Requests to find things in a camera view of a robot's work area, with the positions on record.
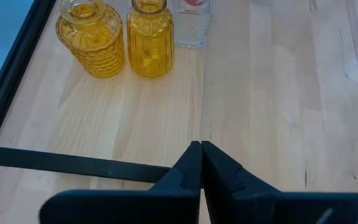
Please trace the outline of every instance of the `bottle mouth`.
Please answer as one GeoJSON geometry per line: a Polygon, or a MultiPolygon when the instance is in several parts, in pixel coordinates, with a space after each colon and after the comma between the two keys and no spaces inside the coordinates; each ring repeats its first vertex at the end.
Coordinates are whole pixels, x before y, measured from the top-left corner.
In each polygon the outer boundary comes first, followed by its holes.
{"type": "Polygon", "coordinates": [[[167,7],[167,0],[132,0],[132,7],[141,14],[156,15],[167,7]]]}
{"type": "Polygon", "coordinates": [[[99,21],[104,16],[103,0],[62,0],[60,14],[73,24],[86,25],[99,21]]]}

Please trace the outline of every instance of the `wood grain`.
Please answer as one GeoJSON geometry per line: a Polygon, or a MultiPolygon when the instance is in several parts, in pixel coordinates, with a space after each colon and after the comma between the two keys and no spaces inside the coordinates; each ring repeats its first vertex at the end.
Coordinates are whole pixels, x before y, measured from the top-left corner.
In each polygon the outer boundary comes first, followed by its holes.
{"type": "MultiPolygon", "coordinates": [[[[358,0],[215,1],[206,48],[176,48],[173,71],[154,80],[128,65],[87,75],[56,38],[57,15],[0,146],[171,166],[191,140],[210,140],[282,191],[358,192],[358,0]]],[[[0,167],[0,223],[37,223],[65,189],[149,187],[0,167]]]]}

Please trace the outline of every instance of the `black plastic part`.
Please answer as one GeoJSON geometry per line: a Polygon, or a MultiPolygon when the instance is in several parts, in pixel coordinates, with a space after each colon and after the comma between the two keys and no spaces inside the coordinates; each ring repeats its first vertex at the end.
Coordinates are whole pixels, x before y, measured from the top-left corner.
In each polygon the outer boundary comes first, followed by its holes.
{"type": "Polygon", "coordinates": [[[198,223],[202,148],[199,142],[148,191],[72,190],[49,199],[40,223],[198,223]]]}
{"type": "Polygon", "coordinates": [[[253,201],[244,199],[270,195],[278,191],[208,141],[202,142],[203,182],[211,223],[268,223],[269,197],[253,201]]]}
{"type": "Polygon", "coordinates": [[[211,223],[358,223],[358,194],[283,193],[202,142],[211,223]]]}
{"type": "Polygon", "coordinates": [[[358,194],[280,193],[272,223],[358,223],[358,194]]]}
{"type": "Polygon", "coordinates": [[[202,161],[201,144],[193,141],[172,169],[150,190],[180,188],[200,192],[202,161]]]}
{"type": "Polygon", "coordinates": [[[168,167],[0,147],[0,166],[156,183],[168,167]]]}

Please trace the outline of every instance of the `clear glass jar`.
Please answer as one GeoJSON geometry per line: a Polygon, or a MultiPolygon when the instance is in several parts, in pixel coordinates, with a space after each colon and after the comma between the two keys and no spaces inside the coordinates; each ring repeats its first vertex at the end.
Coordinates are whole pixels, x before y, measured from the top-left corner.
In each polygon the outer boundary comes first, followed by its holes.
{"type": "Polygon", "coordinates": [[[213,0],[174,0],[175,43],[203,48],[213,16],[213,0]]]}
{"type": "Polygon", "coordinates": [[[127,35],[133,71],[145,77],[159,77],[172,68],[173,18],[166,0],[132,0],[127,35]]]}
{"type": "Polygon", "coordinates": [[[103,0],[62,0],[56,32],[89,74],[107,78],[125,64],[122,21],[103,0]]]}

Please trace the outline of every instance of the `wooden table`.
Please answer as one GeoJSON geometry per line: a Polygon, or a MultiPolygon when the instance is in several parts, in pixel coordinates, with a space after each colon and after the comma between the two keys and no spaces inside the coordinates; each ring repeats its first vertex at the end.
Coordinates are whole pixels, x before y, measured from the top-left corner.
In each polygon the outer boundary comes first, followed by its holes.
{"type": "MultiPolygon", "coordinates": [[[[206,48],[176,48],[158,79],[128,63],[114,78],[87,75],[57,39],[55,7],[0,146],[172,166],[190,141],[210,140],[282,191],[358,192],[358,0],[214,4],[206,48]]],[[[66,189],[149,187],[0,167],[0,223],[37,223],[66,189]]]]}

